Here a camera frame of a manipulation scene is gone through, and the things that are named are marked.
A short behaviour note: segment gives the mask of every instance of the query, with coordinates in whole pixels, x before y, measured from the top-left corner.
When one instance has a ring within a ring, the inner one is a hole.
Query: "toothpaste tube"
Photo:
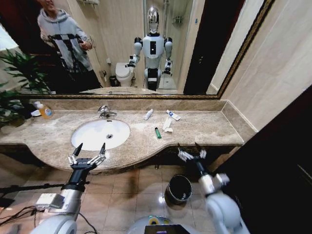
[[[144,119],[145,119],[145,120],[148,120],[148,118],[151,117],[153,111],[154,111],[153,109],[149,110],[149,112],[146,113],[146,115],[144,116]]]
[[[180,116],[176,115],[175,113],[172,113],[171,111],[167,110],[167,113],[174,118],[176,121],[178,121],[179,119],[181,119]]]
[[[171,118],[167,117],[164,126],[162,127],[162,130],[164,130],[165,132],[173,132],[173,129],[170,128],[170,124],[171,124]]]

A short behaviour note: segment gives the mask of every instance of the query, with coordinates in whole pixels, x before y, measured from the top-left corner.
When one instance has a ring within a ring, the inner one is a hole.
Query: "robot chest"
[[[158,58],[164,52],[163,37],[145,37],[143,38],[143,53],[149,58]]]

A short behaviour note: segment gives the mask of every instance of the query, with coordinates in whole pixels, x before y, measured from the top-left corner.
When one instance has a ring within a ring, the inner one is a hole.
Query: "small white bottle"
[[[148,120],[149,117],[151,117],[153,111],[154,111],[153,109],[149,110],[149,112],[147,112],[146,115],[144,116],[144,119],[145,119],[145,120]]]

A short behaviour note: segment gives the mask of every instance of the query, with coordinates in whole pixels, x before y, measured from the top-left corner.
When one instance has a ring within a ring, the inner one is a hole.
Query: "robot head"
[[[156,7],[151,7],[148,10],[148,24],[150,26],[150,31],[152,34],[157,33],[158,24],[159,24],[159,14]]]

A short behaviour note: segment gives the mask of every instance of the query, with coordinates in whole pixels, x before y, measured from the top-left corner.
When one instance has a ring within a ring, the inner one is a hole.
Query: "sink drain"
[[[107,134],[107,135],[106,135],[106,138],[107,138],[107,139],[112,139],[112,138],[113,138],[113,134]]]

